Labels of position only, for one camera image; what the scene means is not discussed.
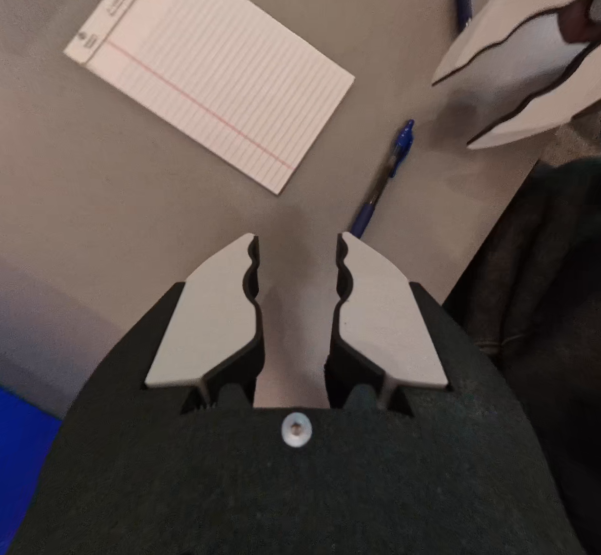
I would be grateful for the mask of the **white lined notepad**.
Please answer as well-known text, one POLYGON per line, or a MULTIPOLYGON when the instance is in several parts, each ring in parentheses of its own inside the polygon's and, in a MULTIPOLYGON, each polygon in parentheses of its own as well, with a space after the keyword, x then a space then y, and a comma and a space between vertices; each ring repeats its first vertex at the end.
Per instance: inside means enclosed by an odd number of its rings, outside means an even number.
POLYGON ((275 195, 355 81, 249 0, 101 0, 64 55, 275 195))

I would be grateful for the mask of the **person's right hand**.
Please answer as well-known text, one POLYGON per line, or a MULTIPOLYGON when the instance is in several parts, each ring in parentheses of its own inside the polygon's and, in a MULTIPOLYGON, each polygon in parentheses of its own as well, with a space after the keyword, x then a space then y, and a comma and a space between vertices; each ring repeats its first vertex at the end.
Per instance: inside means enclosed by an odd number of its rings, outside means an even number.
POLYGON ((557 12, 558 28, 567 44, 600 41, 600 24, 591 20, 589 11, 594 0, 575 0, 557 12))

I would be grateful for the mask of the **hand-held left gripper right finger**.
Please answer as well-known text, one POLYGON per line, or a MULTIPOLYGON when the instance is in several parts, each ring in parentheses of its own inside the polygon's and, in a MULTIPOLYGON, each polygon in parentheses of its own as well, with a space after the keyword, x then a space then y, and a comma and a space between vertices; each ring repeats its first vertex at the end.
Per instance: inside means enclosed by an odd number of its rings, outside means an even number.
POLYGON ((449 379, 412 284, 386 257, 350 232, 338 235, 338 302, 324 365, 329 406, 344 407, 360 385, 384 409, 403 409, 405 387, 448 390, 449 379))

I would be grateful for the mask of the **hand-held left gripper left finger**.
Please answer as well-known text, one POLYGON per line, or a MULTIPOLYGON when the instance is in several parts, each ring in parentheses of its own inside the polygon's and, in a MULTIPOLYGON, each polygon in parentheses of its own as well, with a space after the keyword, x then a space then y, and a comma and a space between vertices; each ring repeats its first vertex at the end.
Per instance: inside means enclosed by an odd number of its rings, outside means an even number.
POLYGON ((206 405, 237 384, 254 400, 265 365, 259 294, 259 238, 247 233, 185 280, 146 375, 147 388, 193 387, 206 405))

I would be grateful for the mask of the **person's dark clothing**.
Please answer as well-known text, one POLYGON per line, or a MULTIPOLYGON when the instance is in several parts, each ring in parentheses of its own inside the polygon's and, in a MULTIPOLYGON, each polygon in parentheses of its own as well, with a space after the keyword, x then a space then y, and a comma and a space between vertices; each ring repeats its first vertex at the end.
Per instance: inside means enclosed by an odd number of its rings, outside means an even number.
POLYGON ((444 308, 520 401, 600 554, 600 157, 538 163, 444 308))

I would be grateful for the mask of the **blue plastic bin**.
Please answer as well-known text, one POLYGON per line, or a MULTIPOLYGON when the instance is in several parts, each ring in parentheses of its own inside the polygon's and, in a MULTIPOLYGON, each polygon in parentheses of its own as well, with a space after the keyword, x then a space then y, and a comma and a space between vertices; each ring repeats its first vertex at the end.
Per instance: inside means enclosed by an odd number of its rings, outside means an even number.
POLYGON ((33 499, 61 420, 1 388, 1 554, 33 499))

